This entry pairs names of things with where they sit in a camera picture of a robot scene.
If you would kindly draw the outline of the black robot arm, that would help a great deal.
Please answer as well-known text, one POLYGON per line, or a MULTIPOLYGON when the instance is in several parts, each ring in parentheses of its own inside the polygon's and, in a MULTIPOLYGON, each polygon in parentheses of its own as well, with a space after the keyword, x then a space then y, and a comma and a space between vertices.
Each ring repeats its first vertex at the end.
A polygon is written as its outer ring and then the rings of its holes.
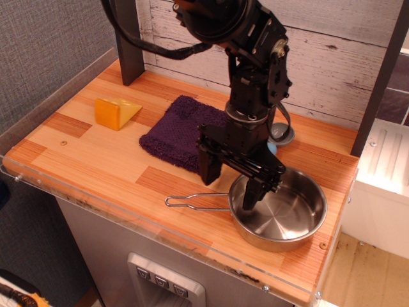
POLYGON ((226 124, 199 126, 201 178, 212 183, 222 165, 239 171, 248 179, 242 207, 252 210, 278 189, 286 170, 268 148, 275 112, 292 85, 286 29, 258 1, 176 1, 173 9, 192 36, 222 47, 229 58, 226 124))

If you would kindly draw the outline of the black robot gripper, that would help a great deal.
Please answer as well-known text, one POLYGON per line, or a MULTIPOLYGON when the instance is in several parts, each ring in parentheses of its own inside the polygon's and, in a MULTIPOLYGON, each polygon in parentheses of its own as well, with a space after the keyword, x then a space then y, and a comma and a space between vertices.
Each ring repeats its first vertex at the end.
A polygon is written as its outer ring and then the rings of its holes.
POLYGON ((224 127, 202 123, 197 140, 199 174, 205 185, 220 177, 222 165, 248 178, 242 208, 252 210, 269 191, 276 192, 286 172, 267 146, 276 109, 249 115, 224 112, 224 127))

